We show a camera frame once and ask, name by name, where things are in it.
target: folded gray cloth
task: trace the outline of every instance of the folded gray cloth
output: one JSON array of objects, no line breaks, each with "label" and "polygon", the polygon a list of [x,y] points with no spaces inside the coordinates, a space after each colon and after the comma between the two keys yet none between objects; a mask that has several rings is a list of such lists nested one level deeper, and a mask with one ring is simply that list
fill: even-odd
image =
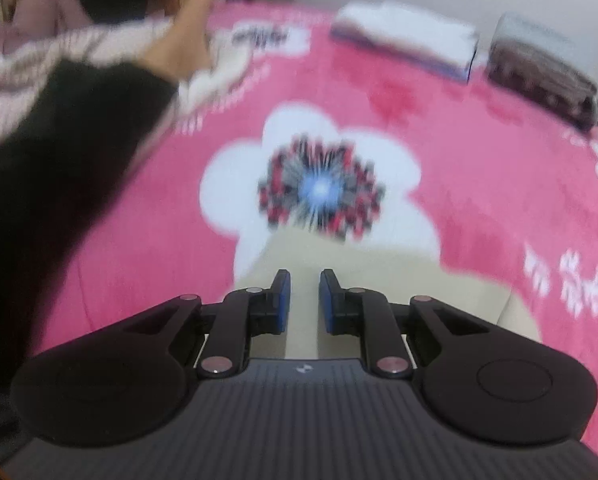
[{"label": "folded gray cloth", "polygon": [[489,74],[564,118],[598,124],[598,87],[586,51],[569,38],[512,13],[500,19],[490,46]]}]

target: black sleeve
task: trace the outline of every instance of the black sleeve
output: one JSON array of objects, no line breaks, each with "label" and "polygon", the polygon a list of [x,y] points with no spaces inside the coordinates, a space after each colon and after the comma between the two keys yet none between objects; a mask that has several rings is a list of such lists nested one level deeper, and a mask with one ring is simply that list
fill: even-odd
[{"label": "black sleeve", "polygon": [[0,144],[0,386],[22,363],[40,295],[118,189],[175,88],[126,63],[62,61]]}]

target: blue flower center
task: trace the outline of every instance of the blue flower center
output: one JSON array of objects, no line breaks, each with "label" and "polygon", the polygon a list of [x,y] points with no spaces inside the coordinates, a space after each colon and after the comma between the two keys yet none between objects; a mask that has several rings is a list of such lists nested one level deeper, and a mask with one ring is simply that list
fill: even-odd
[{"label": "blue flower center", "polygon": [[306,171],[299,185],[299,199],[312,210],[335,211],[343,192],[343,184],[330,171]]}]

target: flower petal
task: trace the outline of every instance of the flower petal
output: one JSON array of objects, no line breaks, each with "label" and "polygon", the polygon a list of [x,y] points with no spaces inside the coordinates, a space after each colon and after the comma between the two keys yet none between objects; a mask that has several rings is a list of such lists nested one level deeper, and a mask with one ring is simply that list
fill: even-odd
[{"label": "flower petal", "polygon": [[274,110],[266,120],[261,141],[266,159],[292,142],[294,137],[307,134],[312,140],[338,142],[341,137],[332,120],[307,103],[286,103]]},{"label": "flower petal", "polygon": [[268,221],[263,216],[255,216],[249,220],[237,242],[237,248],[234,251],[234,279],[242,278],[252,267],[263,249],[266,247],[271,229]]},{"label": "flower petal", "polygon": [[405,250],[439,261],[439,237],[434,224],[397,190],[386,192],[377,222],[357,243],[364,248]]},{"label": "flower petal", "polygon": [[400,189],[400,195],[419,184],[419,162],[404,145],[373,130],[345,130],[342,137],[355,143],[355,155],[364,163],[374,162],[378,183]]},{"label": "flower petal", "polygon": [[267,160],[252,141],[237,141],[215,154],[199,186],[201,212],[223,234],[244,232],[259,217],[257,183]]}]

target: pink blanket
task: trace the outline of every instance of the pink blanket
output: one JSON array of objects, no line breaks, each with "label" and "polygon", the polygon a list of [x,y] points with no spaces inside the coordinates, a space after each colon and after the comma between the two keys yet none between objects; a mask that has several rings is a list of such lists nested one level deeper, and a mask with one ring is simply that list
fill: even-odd
[{"label": "pink blanket", "polygon": [[[298,221],[508,283],[543,341],[598,382],[598,142],[479,74],[463,86],[336,43],[329,21],[218,7],[212,25],[258,48],[249,74],[179,123],[89,233],[34,350],[185,292],[216,301],[269,225]],[[307,171],[325,155],[343,188],[320,178],[280,188],[287,160]],[[345,205],[314,213],[328,201]],[[598,408],[585,441],[598,452]]]}]

